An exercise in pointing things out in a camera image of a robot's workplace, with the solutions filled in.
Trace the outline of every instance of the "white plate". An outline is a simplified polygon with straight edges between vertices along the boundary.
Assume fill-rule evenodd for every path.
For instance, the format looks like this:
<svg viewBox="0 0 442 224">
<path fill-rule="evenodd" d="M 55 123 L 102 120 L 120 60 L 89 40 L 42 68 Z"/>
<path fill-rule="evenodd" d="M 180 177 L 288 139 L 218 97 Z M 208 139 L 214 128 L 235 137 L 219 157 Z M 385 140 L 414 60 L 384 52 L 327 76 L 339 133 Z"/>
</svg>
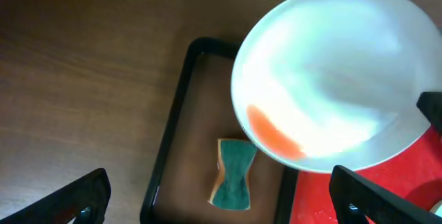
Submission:
<svg viewBox="0 0 442 224">
<path fill-rule="evenodd" d="M 436 26 L 411 1 L 286 0 L 242 43 L 233 106 L 250 139 L 283 164 L 364 169 L 428 129 L 416 101 L 423 91 L 442 91 L 441 58 Z M 279 137 L 250 122 L 256 109 Z M 278 148 L 287 140 L 301 153 Z"/>
</svg>

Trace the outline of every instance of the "tray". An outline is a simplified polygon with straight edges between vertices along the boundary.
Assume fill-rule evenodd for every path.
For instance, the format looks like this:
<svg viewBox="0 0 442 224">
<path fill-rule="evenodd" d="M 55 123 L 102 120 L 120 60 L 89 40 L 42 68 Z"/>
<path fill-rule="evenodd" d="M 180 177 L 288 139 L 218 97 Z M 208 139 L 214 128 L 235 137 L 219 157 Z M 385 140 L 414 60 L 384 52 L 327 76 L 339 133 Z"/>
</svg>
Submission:
<svg viewBox="0 0 442 224">
<path fill-rule="evenodd" d="M 288 223 L 298 171 L 258 152 L 249 172 L 251 209 L 210 205 L 217 139 L 247 139 L 230 100 L 238 46 L 202 37 L 187 50 L 151 176 L 141 223 Z"/>
</svg>

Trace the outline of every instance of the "wooden surface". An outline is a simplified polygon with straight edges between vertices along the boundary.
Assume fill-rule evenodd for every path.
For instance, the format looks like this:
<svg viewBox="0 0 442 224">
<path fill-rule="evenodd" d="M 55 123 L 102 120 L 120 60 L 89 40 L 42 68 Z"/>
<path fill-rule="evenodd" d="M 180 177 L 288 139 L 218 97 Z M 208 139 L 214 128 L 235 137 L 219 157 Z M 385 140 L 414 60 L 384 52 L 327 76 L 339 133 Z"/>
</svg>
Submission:
<svg viewBox="0 0 442 224">
<path fill-rule="evenodd" d="M 281 1 L 0 0 L 0 218 L 104 167 L 106 223 L 138 223 L 186 47 Z"/>
</svg>

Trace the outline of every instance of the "brown tray surface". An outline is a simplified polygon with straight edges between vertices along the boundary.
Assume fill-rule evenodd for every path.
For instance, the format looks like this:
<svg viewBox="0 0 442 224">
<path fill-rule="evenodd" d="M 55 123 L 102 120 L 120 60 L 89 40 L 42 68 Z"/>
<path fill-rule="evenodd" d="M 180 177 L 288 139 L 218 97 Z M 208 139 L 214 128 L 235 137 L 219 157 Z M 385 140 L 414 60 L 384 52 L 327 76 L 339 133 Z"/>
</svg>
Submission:
<svg viewBox="0 0 442 224">
<path fill-rule="evenodd" d="M 208 203 L 218 174 L 218 138 L 247 139 L 230 94 L 233 60 L 198 58 L 167 156 L 154 212 L 179 223 L 273 223 L 283 165 L 258 152 L 249 172 L 251 209 L 228 211 Z"/>
</svg>

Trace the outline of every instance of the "sponge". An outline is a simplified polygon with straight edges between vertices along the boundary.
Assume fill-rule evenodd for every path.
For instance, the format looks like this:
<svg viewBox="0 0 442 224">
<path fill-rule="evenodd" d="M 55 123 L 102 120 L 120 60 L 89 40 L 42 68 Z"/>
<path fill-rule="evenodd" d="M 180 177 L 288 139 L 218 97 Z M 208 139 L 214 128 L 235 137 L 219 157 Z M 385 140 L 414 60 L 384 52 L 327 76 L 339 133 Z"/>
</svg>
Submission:
<svg viewBox="0 0 442 224">
<path fill-rule="evenodd" d="M 249 141 L 219 139 L 218 168 L 210 204 L 227 210 L 250 209 L 249 179 L 256 146 Z"/>
</svg>

